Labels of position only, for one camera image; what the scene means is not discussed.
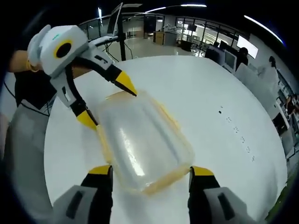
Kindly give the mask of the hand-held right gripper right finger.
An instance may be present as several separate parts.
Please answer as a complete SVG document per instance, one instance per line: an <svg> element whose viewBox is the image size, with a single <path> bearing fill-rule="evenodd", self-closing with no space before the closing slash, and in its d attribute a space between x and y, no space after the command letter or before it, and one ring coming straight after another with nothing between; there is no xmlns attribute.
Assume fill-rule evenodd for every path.
<svg viewBox="0 0 299 224"><path fill-rule="evenodd" d="M188 210L191 224L255 224L247 205L229 188L221 187L212 171L191 166Z"/></svg>

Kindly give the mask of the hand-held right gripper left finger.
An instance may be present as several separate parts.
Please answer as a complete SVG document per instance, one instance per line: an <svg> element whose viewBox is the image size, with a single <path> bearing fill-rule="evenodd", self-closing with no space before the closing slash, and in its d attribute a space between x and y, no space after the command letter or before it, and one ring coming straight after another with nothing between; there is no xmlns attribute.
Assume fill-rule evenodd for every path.
<svg viewBox="0 0 299 224"><path fill-rule="evenodd" d="M108 224L113 206L113 167L91 169L80 185L63 193L53 205L55 224Z"/></svg>

